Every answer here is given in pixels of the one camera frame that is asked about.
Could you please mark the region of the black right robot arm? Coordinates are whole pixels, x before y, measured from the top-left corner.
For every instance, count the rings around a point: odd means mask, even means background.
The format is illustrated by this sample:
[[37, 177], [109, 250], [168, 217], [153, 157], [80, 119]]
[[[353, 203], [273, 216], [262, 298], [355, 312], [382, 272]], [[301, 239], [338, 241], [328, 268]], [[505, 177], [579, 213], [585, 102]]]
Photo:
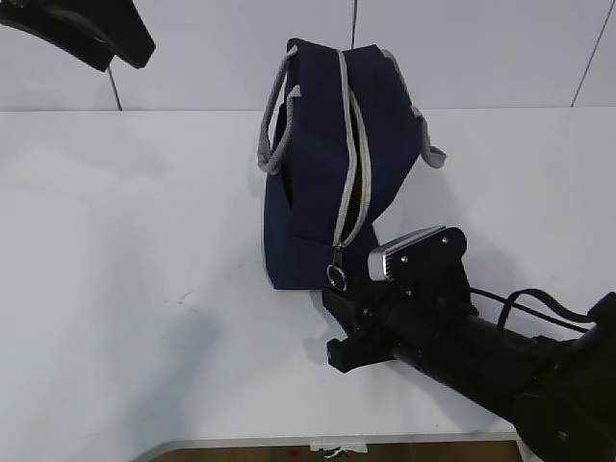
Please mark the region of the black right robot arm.
[[456, 227], [419, 230], [375, 248], [369, 276], [352, 280], [335, 255], [322, 292], [346, 332], [327, 345], [340, 372], [398, 360], [510, 422], [544, 461], [615, 457], [615, 296], [586, 314], [549, 294], [541, 319], [575, 330], [573, 340], [528, 337], [506, 326], [519, 294], [501, 301], [496, 322], [483, 319], [463, 266]]

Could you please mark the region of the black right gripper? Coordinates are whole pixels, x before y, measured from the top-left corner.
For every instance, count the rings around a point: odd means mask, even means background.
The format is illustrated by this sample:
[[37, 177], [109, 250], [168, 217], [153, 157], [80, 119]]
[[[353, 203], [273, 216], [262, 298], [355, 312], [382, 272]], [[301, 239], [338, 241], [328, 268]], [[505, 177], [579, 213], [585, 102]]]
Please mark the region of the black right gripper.
[[408, 247], [408, 262], [393, 262], [392, 280], [368, 276], [344, 291], [324, 288], [322, 304], [346, 333], [328, 342], [329, 365], [350, 372], [399, 357], [417, 364], [445, 328], [477, 316], [462, 262], [466, 250], [463, 231], [446, 227]]

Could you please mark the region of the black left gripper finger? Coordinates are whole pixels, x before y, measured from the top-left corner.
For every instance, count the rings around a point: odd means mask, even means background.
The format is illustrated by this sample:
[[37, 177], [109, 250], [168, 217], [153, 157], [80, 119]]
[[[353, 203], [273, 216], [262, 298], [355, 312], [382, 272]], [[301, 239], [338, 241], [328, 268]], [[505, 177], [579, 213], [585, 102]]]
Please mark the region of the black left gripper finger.
[[115, 57], [143, 68], [156, 49], [130, 0], [3, 1], [1, 24], [43, 39], [102, 72]]

